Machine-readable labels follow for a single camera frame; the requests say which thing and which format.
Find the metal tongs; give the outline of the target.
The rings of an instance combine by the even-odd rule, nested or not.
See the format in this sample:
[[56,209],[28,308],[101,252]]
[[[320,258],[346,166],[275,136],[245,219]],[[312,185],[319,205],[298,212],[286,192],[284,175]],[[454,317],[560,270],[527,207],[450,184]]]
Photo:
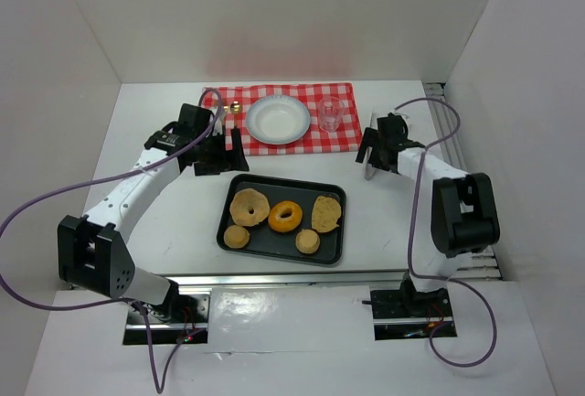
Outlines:
[[[369,120],[369,127],[370,128],[372,128],[372,129],[378,128],[377,117],[378,117],[378,114],[374,110],[372,110],[371,114],[370,114],[370,120]],[[371,155],[371,151],[372,151],[371,148],[367,149],[366,161],[364,164],[364,179],[367,181],[371,180],[377,172],[377,170],[368,162],[368,159]]]

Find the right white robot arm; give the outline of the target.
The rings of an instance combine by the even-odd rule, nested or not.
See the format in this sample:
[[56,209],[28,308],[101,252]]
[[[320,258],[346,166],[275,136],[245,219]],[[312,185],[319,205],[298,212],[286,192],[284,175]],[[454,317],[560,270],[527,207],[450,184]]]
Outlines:
[[449,165],[409,137],[395,112],[364,131],[356,160],[413,181],[407,240],[408,270],[398,305],[408,316],[442,310],[446,282],[474,253],[495,244],[500,226],[490,177]]

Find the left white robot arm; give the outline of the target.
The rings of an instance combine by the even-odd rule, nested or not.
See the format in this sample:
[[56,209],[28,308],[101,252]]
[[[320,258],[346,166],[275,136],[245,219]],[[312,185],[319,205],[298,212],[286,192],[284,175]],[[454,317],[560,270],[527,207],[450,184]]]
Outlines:
[[197,307],[177,282],[139,268],[127,248],[143,214],[188,167],[198,176],[248,170],[240,129],[226,130],[211,110],[183,104],[177,121],[147,139],[130,177],[82,216],[60,222],[60,279],[111,299],[136,300],[163,322]]

